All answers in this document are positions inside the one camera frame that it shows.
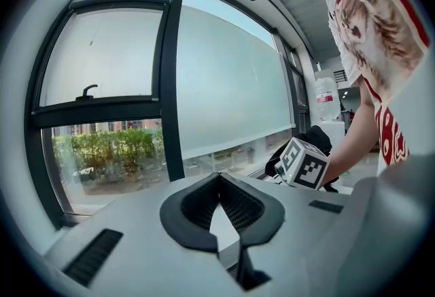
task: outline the hand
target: hand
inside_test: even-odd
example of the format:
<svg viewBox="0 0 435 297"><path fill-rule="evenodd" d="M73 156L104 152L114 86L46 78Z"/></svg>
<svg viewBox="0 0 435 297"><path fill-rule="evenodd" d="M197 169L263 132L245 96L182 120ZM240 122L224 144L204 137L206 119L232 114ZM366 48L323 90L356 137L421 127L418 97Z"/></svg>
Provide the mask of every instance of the hand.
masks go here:
<svg viewBox="0 0 435 297"><path fill-rule="evenodd" d="M335 159L332 157L332 158L330 158L328 169L326 169L326 173L325 173L324 178L321 181L320 187L323 187L329 181L337 178L338 176L340 176L340 173L339 173L338 168L337 168L337 163L336 163Z"/></svg>

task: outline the green shrub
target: green shrub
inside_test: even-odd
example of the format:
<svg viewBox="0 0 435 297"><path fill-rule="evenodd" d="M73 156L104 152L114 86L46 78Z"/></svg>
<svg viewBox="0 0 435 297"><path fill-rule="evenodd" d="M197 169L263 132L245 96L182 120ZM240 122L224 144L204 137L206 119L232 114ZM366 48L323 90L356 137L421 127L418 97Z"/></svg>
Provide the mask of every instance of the green shrub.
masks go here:
<svg viewBox="0 0 435 297"><path fill-rule="evenodd" d="M130 128L116 132L99 131L88 135L53 137L53 152L58 168L74 173L92 167L102 176L106 169L118 164L130 175L135 174L140 162L148 158L160 158L163 152L161 128L154 132ZM67 171L74 161L75 170Z"/></svg>

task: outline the vent grille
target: vent grille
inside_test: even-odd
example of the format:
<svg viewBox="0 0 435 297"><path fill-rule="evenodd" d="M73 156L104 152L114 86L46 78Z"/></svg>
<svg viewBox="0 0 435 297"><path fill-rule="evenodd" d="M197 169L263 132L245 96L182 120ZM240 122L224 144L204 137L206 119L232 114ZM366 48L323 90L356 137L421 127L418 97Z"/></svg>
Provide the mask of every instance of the vent grille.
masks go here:
<svg viewBox="0 0 435 297"><path fill-rule="evenodd" d="M122 233L115 230L104 229L86 246L64 270L70 278L83 286L88 286L92 279L118 244Z"/></svg>
<svg viewBox="0 0 435 297"><path fill-rule="evenodd" d="M311 203L309 203L309 206L317 207L318 209L329 211L331 213L340 213L343 210L342 205L326 203L320 200L313 200Z"/></svg>

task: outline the black window frame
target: black window frame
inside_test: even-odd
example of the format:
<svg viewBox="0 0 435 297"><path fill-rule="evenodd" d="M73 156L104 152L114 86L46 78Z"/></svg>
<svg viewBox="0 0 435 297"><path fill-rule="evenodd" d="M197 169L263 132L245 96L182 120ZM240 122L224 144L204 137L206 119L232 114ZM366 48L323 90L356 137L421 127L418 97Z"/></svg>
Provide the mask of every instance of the black window frame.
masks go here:
<svg viewBox="0 0 435 297"><path fill-rule="evenodd" d="M307 86L305 84L304 73L295 65L295 63L297 62L301 68L302 68L302 64L300 62L299 55L298 55L296 49L292 48L287 43L286 40L283 39L282 42L284 45L283 49L284 49L285 56L287 58L287 61L291 65L290 69L292 72L296 73L299 76L299 78L301 79L301 83L303 85L303 88L304 88L303 94L304 94L305 102L307 103L306 106L299 105L298 99L297 99L298 93L297 93L297 89L296 89L296 83L294 83L295 89L296 89L295 95L296 95L296 105L298 107L298 113L304 114L305 128L307 128L307 127L309 128L309 127L311 127L311 119L310 119L310 114L309 114L309 102L308 102Z"/></svg>
<svg viewBox="0 0 435 297"><path fill-rule="evenodd" d="M52 149L52 129L59 126L160 118L164 136L164 153L169 180L184 177L179 140L176 60L178 26L183 0L70 0L53 22L41 47L29 80L24 114L24 136L27 158L35 189L48 217L55 228L74 226L83 215L73 212L65 191L56 173L57 165ZM278 51L282 54L286 86L289 91L289 110L292 116L292 134L298 132L298 105L292 70L295 66L282 46L282 38L277 29L236 0L221 0L256 21L271 33ZM152 95L130 97L105 97L88 101L72 101L45 107L39 106L40 93L51 51L68 19L74 13L85 13L117 7L156 7L160 6L163 15L158 30L153 64ZM264 169L250 175L262 179Z"/></svg>

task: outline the black vent slot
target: black vent slot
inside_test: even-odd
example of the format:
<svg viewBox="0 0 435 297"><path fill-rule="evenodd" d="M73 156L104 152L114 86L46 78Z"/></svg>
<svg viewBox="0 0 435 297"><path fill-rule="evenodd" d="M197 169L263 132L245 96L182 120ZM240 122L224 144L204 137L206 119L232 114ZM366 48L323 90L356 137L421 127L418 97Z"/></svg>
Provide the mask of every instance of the black vent slot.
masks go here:
<svg viewBox="0 0 435 297"><path fill-rule="evenodd" d="M222 178L220 202L234 229L241 233L264 213L264 204L246 191Z"/></svg>
<svg viewBox="0 0 435 297"><path fill-rule="evenodd" d="M70 278L88 286L122 237L122 233L104 229L64 270Z"/></svg>
<svg viewBox="0 0 435 297"><path fill-rule="evenodd" d="M181 212L193 224L210 231L211 219L219 203L219 175L187 194L181 201Z"/></svg>
<svg viewBox="0 0 435 297"><path fill-rule="evenodd" d="M329 211L331 213L340 213L343 210L342 205L326 203L322 202L321 200L313 200L311 203L309 203L309 206L317 207L318 209Z"/></svg>

